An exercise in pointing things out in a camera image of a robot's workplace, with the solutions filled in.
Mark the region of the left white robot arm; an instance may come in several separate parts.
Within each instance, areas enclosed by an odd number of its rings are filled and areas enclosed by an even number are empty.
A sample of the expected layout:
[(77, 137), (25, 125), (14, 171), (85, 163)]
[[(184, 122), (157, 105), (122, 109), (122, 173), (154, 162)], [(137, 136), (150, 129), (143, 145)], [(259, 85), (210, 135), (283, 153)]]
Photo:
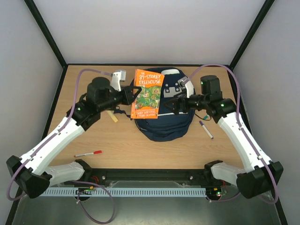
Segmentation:
[(86, 93), (46, 138), (21, 157), (12, 155), (6, 161), (11, 181), (23, 191), (19, 197), (27, 195), (33, 199), (52, 185), (79, 180), (85, 173), (80, 163), (62, 165), (57, 172), (51, 172), (49, 164), (70, 142), (100, 120), (101, 112), (132, 104), (141, 90), (133, 85), (112, 85), (112, 81), (104, 77), (94, 78)]

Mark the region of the navy blue student backpack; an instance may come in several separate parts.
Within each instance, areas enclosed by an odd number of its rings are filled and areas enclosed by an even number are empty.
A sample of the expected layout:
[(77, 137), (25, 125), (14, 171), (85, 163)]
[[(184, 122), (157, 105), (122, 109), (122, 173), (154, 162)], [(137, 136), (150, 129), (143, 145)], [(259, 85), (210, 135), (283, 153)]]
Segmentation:
[(161, 89), (161, 99), (157, 119), (132, 119), (131, 112), (116, 109), (117, 114), (125, 114), (133, 120), (137, 128), (150, 140), (155, 142), (167, 142), (184, 136), (193, 120), (194, 111), (173, 114), (164, 106), (165, 101), (181, 94), (178, 80), (187, 77), (180, 69), (174, 67), (158, 67), (144, 69), (163, 74), (164, 81)]

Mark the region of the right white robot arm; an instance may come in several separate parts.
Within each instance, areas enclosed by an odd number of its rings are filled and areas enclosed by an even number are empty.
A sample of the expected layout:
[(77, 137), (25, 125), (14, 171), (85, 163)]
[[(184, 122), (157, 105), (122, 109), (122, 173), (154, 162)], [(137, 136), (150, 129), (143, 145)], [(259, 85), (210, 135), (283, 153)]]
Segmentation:
[(206, 75), (200, 81), (202, 92), (197, 95), (189, 78), (179, 79), (177, 83), (182, 92), (168, 101), (166, 108), (176, 115), (191, 109), (205, 110), (227, 134), (243, 163), (243, 168), (237, 168), (214, 161), (204, 172), (205, 180), (211, 184), (223, 180), (235, 185), (247, 199), (275, 190), (284, 171), (282, 164), (273, 162), (258, 145), (245, 126), (236, 104), (230, 98), (223, 98), (219, 78)]

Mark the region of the orange Treehouse children's book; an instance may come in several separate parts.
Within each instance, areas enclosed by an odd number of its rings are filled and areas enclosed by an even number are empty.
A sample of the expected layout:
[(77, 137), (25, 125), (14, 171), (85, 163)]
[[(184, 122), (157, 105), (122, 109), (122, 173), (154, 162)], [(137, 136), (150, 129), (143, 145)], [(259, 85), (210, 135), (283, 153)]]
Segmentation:
[(142, 88), (131, 105), (132, 119), (157, 119), (164, 75), (137, 69), (133, 85)]

